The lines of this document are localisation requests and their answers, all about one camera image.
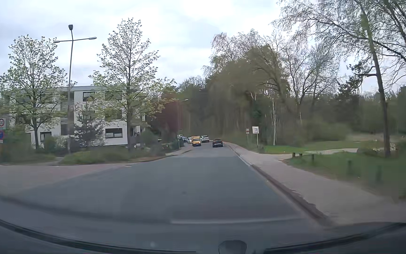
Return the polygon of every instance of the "grass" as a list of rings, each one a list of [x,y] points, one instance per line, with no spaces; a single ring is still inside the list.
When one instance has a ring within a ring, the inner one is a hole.
[[[308,143],[304,147],[265,146],[264,151],[268,154],[290,154],[303,153],[305,151],[322,151],[330,149],[359,147],[378,148],[382,146],[383,143],[380,141],[320,141]]]
[[[347,161],[352,161],[348,170]],[[331,155],[310,155],[287,160],[290,165],[332,179],[359,184],[395,199],[406,199],[406,158],[380,158],[341,152]]]

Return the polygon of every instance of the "lamp post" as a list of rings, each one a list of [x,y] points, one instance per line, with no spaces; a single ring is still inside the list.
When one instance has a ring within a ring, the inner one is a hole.
[[[53,41],[54,43],[61,43],[61,42],[71,42],[71,53],[70,53],[70,69],[69,69],[69,73],[68,73],[68,87],[67,87],[67,134],[68,134],[68,138],[67,138],[67,150],[68,153],[71,153],[70,151],[70,143],[71,143],[71,136],[70,136],[70,132],[71,132],[71,126],[73,124],[74,121],[72,120],[71,117],[71,98],[70,98],[70,90],[71,90],[71,59],[73,57],[73,43],[75,41],[82,41],[82,40],[94,40],[96,39],[96,37],[90,37],[90,38],[84,38],[84,39],[73,39],[73,25],[70,24],[68,25],[68,29],[71,32],[71,40],[63,40],[63,41]]]
[[[180,131],[180,112],[179,112],[179,109],[178,109],[178,101],[176,102],[176,126],[178,128],[176,130],[176,136],[178,137],[178,148],[180,148],[180,136],[178,135],[178,132]]]

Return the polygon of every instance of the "speed limit sign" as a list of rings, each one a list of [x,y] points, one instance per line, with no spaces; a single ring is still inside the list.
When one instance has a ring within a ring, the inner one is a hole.
[[[5,118],[0,118],[0,130],[5,130]]]

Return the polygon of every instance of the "sidewalk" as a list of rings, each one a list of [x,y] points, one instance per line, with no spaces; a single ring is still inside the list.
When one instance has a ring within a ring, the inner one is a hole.
[[[181,147],[179,150],[176,150],[176,151],[173,151],[173,152],[170,152],[170,153],[166,153],[166,155],[167,155],[167,156],[171,156],[171,155],[181,155],[181,154],[183,154],[183,153],[189,152],[189,151],[192,150],[192,149],[193,149],[192,145],[191,145],[191,144],[187,144],[187,145],[184,145],[184,147]]]
[[[350,183],[327,179],[280,161],[291,155],[259,154],[225,143],[248,164],[300,196],[307,206],[313,205],[335,224],[406,222],[406,202],[395,203]]]

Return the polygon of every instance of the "traffic sign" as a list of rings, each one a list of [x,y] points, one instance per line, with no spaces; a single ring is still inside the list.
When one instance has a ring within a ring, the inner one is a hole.
[[[0,118],[0,130],[5,130],[5,118]]]
[[[0,131],[0,140],[4,139],[4,131]]]

